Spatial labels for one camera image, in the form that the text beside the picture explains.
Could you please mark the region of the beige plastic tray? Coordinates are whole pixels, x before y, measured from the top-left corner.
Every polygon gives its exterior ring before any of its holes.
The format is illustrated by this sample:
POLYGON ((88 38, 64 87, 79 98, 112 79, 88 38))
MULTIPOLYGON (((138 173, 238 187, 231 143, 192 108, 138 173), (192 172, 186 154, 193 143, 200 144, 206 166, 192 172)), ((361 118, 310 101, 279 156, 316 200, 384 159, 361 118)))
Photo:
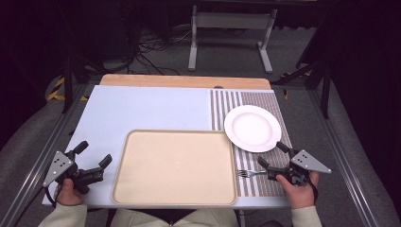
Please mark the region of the beige plastic tray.
POLYGON ((114 182, 114 202, 222 206, 236 198, 234 152, 224 132, 129 133, 114 182))

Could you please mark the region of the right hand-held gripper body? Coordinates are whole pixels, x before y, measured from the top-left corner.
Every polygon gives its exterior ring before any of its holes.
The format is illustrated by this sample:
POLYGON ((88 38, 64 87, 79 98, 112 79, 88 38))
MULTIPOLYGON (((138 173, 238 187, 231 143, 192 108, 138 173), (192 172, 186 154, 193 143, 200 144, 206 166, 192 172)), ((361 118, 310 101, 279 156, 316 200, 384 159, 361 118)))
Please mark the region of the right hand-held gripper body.
POLYGON ((310 183, 309 172, 330 174, 332 170, 313 157, 304 149, 288 151, 289 163, 286 167, 267 167, 269 180, 276 180, 277 175, 285 177, 292 185, 304 186, 310 183))

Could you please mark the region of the striped woven placemat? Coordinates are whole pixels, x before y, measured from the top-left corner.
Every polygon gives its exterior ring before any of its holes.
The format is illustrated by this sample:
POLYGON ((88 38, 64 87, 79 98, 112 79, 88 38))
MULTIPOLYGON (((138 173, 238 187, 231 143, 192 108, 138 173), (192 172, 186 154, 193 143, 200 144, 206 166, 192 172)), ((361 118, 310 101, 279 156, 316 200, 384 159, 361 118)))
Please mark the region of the striped woven placemat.
MULTIPOLYGON (((224 119, 229 111, 239 106, 253 105, 267 110, 278 120, 282 129, 280 141, 288 147, 291 145, 275 93, 272 90, 265 92, 212 90, 210 98, 212 130, 225 132, 224 119)), ((260 170, 262 166, 257 163, 258 157, 264 158, 273 167, 285 167, 289 162, 288 155, 278 147, 266 152, 249 152, 238 148, 231 141, 230 143, 233 148, 235 171, 240 169, 260 170)))

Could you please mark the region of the yellow black floor tape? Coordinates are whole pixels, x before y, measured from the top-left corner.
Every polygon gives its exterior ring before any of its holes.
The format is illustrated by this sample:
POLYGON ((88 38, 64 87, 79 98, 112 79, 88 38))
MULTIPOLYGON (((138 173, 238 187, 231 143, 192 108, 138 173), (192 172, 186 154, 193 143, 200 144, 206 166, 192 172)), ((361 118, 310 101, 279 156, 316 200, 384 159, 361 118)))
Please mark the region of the yellow black floor tape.
POLYGON ((66 93, 61 92, 61 88, 63 87, 64 83, 65 83, 64 77, 63 76, 58 77, 50 93, 47 95, 46 99, 64 101, 66 99, 66 93))

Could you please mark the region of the white round plate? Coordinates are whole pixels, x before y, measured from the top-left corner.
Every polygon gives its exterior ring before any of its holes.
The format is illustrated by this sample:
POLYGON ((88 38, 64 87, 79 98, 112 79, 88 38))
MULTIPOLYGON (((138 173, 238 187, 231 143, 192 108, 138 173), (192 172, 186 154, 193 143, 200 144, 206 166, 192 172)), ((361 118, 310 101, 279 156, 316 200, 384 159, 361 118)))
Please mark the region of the white round plate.
POLYGON ((253 105, 229 111, 224 119, 224 131, 234 145, 249 152, 272 150, 282 138, 278 120, 267 110, 253 105))

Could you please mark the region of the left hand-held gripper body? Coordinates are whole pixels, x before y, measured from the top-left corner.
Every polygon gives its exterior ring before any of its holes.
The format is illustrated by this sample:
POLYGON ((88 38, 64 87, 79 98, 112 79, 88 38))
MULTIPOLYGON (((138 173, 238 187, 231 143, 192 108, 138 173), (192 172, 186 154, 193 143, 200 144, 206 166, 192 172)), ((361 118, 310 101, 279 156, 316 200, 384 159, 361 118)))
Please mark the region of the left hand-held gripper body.
POLYGON ((90 191, 90 184, 101 182, 104 161, 101 161, 95 168, 79 169, 75 162, 77 154, 80 154, 80 151, 70 150, 67 153, 57 151, 44 178, 43 187, 48 187, 53 182, 62 184, 65 179, 70 179, 73 181, 75 189, 81 194, 87 194, 90 191))

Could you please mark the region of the white metal stand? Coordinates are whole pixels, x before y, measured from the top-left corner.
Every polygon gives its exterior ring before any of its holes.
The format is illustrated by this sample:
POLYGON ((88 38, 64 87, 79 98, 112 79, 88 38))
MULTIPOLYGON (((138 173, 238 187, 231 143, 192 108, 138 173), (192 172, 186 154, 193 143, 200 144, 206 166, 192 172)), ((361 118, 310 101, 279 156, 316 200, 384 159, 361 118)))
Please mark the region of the white metal stand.
POLYGON ((192 8, 191 17, 191 46, 188 60, 188 70, 195 71, 197 65, 197 31, 199 28, 234 28, 264 30, 264 38, 257 43, 257 48, 265 72, 273 72, 268 55, 268 42, 277 16, 277 9, 268 14, 228 13, 228 12, 199 12, 198 7, 192 8))

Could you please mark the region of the pale blue table mat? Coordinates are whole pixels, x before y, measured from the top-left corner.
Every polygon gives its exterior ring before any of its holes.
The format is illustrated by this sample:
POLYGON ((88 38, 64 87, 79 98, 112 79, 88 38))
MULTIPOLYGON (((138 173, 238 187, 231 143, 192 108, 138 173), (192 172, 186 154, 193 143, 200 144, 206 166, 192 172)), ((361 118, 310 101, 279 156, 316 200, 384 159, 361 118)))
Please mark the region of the pale blue table mat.
POLYGON ((82 169, 92 168, 108 154, 113 160, 104 179, 94 183, 85 196, 91 208, 197 209, 197 208, 278 208, 288 206, 281 186, 264 176, 243 179, 237 176, 236 201, 222 206, 148 205, 135 206, 113 201, 113 187, 126 139, 132 131, 214 131, 211 129, 212 90, 197 88, 134 87, 97 85, 90 95, 69 148, 82 141, 89 147, 78 155, 82 169))

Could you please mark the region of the person's torso in cream clothing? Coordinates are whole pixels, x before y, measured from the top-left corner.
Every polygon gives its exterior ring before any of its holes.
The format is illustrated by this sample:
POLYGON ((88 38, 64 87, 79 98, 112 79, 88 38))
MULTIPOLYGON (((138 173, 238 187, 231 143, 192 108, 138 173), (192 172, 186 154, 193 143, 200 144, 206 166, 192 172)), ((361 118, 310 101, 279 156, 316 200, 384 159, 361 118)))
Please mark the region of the person's torso in cream clothing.
POLYGON ((239 223, 231 209, 118 209, 110 227, 239 227, 239 223))

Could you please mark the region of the silver metal fork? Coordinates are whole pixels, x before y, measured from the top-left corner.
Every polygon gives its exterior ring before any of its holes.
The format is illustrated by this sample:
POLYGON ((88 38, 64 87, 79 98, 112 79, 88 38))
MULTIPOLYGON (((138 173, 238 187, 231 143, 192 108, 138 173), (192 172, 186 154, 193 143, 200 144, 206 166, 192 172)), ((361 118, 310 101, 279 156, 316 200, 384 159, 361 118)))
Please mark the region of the silver metal fork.
POLYGON ((251 170, 251 169, 240 169, 237 174, 239 177, 243 178, 251 178, 256 175, 265 175, 267 173, 266 170, 251 170))

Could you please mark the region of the person's right hand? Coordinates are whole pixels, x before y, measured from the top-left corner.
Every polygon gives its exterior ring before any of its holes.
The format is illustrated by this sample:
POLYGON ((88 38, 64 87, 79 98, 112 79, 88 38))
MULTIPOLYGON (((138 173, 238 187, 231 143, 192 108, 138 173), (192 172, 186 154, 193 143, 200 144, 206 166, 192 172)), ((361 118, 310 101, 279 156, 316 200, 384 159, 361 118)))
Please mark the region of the person's right hand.
POLYGON ((315 204, 315 196, 310 184, 296 187, 282 175, 277 175, 276 180, 287 193, 288 201, 292 209, 305 208, 315 204))

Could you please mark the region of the aluminium frame rail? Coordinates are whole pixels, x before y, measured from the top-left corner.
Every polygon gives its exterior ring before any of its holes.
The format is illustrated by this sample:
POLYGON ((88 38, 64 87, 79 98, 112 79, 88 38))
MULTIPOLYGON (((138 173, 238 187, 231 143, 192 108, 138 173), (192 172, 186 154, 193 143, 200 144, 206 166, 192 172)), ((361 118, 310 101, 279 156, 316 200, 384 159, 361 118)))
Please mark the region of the aluminium frame rail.
POLYGON ((52 211, 43 205, 42 183, 50 159, 66 149, 94 86, 74 87, 68 111, 60 100, 49 100, 0 150, 0 227, 36 227, 52 211))
POLYGON ((308 91, 307 94, 315 112, 317 113, 319 122, 323 126, 323 131, 325 132, 332 147, 333 155, 340 169, 341 176, 345 181, 363 224, 365 227, 380 227, 379 222, 377 221, 370 205, 367 202, 357 175, 344 154, 340 140, 330 120, 323 115, 319 95, 315 91, 308 91))

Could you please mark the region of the black metal stand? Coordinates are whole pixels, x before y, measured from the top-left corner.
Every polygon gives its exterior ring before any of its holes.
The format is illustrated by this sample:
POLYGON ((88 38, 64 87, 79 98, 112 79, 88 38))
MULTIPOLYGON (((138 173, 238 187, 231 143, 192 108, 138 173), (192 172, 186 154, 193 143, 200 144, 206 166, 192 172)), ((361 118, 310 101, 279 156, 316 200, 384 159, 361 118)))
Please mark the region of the black metal stand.
POLYGON ((328 119, 328 98, 330 92, 331 69, 329 67, 329 43, 330 29, 333 14, 326 12, 320 21, 318 28, 308 42, 300 59, 296 63, 297 70, 292 73, 285 73, 271 85, 284 85, 305 73, 310 75, 305 80, 304 86, 307 90, 315 90, 322 83, 321 111, 323 116, 328 119))

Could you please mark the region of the person's left hand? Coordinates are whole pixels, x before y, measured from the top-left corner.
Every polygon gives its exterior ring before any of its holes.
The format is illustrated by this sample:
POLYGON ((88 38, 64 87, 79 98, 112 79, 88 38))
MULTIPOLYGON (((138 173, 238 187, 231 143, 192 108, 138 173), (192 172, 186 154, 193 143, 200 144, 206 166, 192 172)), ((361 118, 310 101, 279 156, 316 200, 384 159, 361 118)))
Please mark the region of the person's left hand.
POLYGON ((57 202, 65 206, 83 204, 83 196, 74 188, 74 183, 71 179, 63 180, 57 202))

